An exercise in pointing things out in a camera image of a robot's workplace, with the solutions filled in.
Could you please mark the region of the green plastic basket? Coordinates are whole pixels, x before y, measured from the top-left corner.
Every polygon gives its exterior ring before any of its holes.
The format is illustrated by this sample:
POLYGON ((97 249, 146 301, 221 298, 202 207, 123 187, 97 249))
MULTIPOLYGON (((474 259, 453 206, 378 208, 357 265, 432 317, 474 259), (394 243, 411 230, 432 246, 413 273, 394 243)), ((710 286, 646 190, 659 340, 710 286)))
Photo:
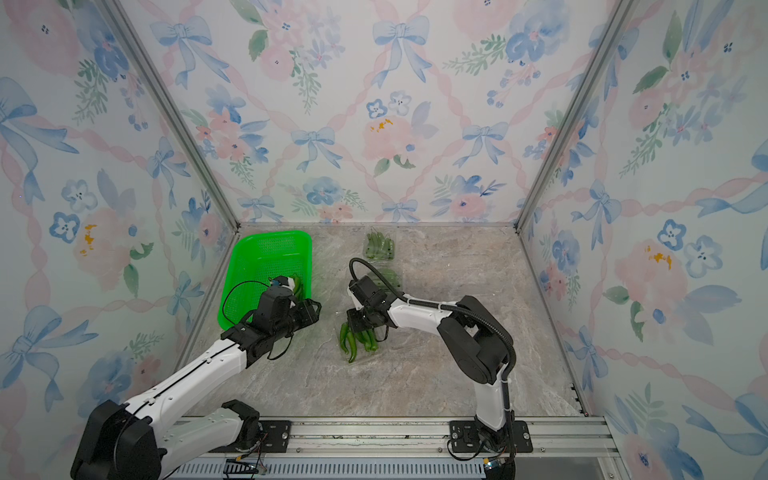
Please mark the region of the green plastic basket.
POLYGON ((300 230, 259 233, 234 247, 221 295, 218 323, 223 331, 255 310, 269 280, 299 275, 305 298, 312 296, 312 239, 300 230))

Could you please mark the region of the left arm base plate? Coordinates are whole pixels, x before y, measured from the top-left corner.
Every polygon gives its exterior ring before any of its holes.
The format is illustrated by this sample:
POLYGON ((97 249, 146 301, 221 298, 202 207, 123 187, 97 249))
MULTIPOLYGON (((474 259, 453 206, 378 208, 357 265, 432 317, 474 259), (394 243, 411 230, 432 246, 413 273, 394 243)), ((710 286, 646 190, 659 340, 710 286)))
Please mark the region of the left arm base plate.
POLYGON ((211 450, 211 453, 286 453, 291 428, 289 420, 260 420, 256 433, 248 439, 237 439, 234 443, 211 450))

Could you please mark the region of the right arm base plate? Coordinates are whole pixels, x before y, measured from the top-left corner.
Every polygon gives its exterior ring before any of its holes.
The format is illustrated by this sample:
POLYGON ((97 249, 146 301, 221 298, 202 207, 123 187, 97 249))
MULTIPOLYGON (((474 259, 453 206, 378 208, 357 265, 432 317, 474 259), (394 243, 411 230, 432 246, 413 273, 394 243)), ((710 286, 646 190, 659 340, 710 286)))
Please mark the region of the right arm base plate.
POLYGON ((479 420, 452 420, 449 425, 448 445, 452 453, 532 453, 534 450, 528 425, 515 420, 510 427, 494 431, 479 420))

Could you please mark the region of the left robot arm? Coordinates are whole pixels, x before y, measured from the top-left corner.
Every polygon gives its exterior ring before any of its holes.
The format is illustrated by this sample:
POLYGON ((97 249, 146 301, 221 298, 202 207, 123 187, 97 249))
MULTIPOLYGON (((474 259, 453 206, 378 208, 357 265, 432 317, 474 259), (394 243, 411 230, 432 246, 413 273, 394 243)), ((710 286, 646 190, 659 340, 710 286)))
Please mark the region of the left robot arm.
POLYGON ((73 479, 165 479, 183 464, 220 447, 255 451, 266 435, 259 412, 239 400, 184 421, 223 382, 269 357, 274 344, 315 324, 312 299, 279 299, 270 313, 248 314, 185 367, 122 404, 107 400, 89 415, 70 476, 73 479))

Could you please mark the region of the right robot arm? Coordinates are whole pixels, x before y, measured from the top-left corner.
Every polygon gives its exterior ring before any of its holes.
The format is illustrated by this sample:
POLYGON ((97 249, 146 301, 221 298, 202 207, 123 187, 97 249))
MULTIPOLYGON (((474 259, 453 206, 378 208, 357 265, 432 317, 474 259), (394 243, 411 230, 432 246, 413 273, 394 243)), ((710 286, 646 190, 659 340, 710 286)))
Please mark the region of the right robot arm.
POLYGON ((434 302, 375 293, 349 293, 354 309, 375 326, 410 328, 441 338, 458 368, 474 383, 475 417, 486 429, 502 431, 512 421, 506 384, 516 363, 509 332, 475 297, 434 302))

